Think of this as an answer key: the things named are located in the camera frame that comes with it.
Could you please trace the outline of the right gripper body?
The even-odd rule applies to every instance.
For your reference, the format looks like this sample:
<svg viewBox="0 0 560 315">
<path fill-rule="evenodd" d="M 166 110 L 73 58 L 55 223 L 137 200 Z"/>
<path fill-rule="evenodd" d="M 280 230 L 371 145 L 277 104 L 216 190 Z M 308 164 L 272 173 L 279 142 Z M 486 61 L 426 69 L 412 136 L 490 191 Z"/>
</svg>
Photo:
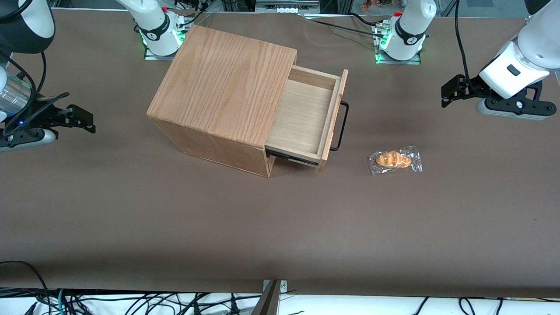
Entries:
<svg viewBox="0 0 560 315">
<path fill-rule="evenodd" d="M 66 127 L 66 117 L 55 102 L 65 98 L 35 95 L 29 84 L 12 73 L 1 74 L 1 123 L 3 133 L 18 133 L 32 128 Z"/>
</svg>

